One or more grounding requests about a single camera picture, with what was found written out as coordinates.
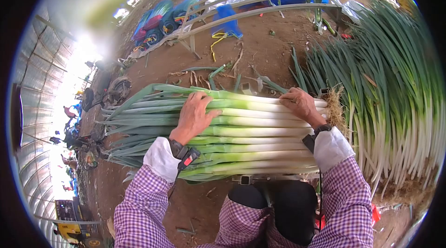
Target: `white sleeve cover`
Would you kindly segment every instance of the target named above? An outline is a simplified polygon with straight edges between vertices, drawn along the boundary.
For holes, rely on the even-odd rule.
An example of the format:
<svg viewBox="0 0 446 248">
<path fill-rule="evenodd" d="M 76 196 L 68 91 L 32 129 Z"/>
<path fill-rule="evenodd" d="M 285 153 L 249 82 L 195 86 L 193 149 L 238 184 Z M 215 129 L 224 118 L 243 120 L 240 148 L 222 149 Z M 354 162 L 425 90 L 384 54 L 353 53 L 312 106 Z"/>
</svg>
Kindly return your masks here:
<svg viewBox="0 0 446 248">
<path fill-rule="evenodd" d="M 336 127 L 322 131 L 316 137 L 314 157 L 322 173 L 350 156 L 354 156 L 354 151 Z"/>
<path fill-rule="evenodd" d="M 148 165 L 152 172 L 169 183 L 175 182 L 178 174 L 178 164 L 170 150 L 169 140 L 165 137 L 157 137 L 144 155 L 143 163 Z"/>
</svg>

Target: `wristwatch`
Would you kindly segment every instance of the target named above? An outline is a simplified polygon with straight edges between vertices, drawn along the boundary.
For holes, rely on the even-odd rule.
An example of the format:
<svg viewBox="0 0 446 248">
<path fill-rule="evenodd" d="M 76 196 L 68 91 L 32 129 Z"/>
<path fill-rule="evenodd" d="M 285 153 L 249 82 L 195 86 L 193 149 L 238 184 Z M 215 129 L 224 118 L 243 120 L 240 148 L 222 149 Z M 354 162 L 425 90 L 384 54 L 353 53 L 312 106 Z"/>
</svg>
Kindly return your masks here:
<svg viewBox="0 0 446 248">
<path fill-rule="evenodd" d="M 304 145 L 311 151 L 311 153 L 315 153 L 315 140 L 316 137 L 319 135 L 320 132 L 322 131 L 330 131 L 332 129 L 330 124 L 324 124 L 319 126 L 318 128 L 315 129 L 315 134 L 314 135 L 306 135 L 304 139 L 302 139 L 302 142 L 304 143 Z"/>
<path fill-rule="evenodd" d="M 170 143 L 170 150 L 172 151 L 172 155 L 176 159 L 181 160 L 181 162 L 178 164 L 178 172 L 184 170 L 190 163 L 200 157 L 200 152 L 195 148 L 187 148 L 176 140 L 171 140 L 169 138 L 167 138 L 167 140 Z"/>
</svg>

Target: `checkered sleeve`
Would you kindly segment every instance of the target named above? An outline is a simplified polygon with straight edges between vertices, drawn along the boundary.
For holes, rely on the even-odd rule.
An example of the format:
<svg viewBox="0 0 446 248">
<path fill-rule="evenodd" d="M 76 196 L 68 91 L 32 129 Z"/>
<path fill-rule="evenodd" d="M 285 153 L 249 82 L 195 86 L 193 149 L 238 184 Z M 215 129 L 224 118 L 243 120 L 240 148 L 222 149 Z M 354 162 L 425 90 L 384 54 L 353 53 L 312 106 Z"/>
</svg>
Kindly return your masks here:
<svg viewBox="0 0 446 248">
<path fill-rule="evenodd" d="M 326 225 L 309 247 L 373 247 L 370 186 L 353 156 L 324 174 L 322 190 Z"/>
<path fill-rule="evenodd" d="M 115 247 L 173 248 L 162 224 L 171 183 L 143 165 L 115 209 Z"/>
</svg>

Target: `cart wheel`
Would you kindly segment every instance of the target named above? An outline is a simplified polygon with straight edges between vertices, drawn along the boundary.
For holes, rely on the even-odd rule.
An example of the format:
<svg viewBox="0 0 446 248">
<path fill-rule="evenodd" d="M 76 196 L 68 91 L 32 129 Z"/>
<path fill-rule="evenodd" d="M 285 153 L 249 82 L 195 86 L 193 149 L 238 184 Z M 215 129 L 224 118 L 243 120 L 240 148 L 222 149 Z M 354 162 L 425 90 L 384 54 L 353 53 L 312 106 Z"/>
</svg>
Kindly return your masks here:
<svg viewBox="0 0 446 248">
<path fill-rule="evenodd" d="M 95 237 L 89 237 L 85 240 L 85 246 L 87 246 L 88 248 L 102 247 L 102 240 Z"/>
</svg>

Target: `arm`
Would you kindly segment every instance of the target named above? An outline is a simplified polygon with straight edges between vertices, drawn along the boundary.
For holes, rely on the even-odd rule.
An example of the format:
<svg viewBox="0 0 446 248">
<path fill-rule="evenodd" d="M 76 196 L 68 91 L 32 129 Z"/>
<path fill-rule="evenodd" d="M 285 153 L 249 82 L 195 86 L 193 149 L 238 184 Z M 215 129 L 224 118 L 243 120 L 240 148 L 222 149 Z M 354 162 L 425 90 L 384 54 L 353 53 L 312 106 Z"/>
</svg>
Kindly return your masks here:
<svg viewBox="0 0 446 248">
<path fill-rule="evenodd" d="M 308 122 L 313 129 L 326 124 L 314 99 L 302 89 L 282 95 L 282 104 Z M 372 247 L 370 187 L 354 160 L 348 141 L 333 127 L 315 139 L 315 160 L 323 173 L 323 202 L 326 226 L 311 247 Z"/>
<path fill-rule="evenodd" d="M 186 145 L 209 126 L 221 111 L 206 106 L 212 97 L 203 92 L 190 94 L 181 109 L 178 127 L 169 139 Z M 167 192 L 175 182 L 181 160 L 172 154 L 167 138 L 158 137 L 146 152 L 143 166 L 125 191 L 125 198 L 115 209 L 116 247 L 174 247 L 162 225 L 168 206 Z"/>
</svg>

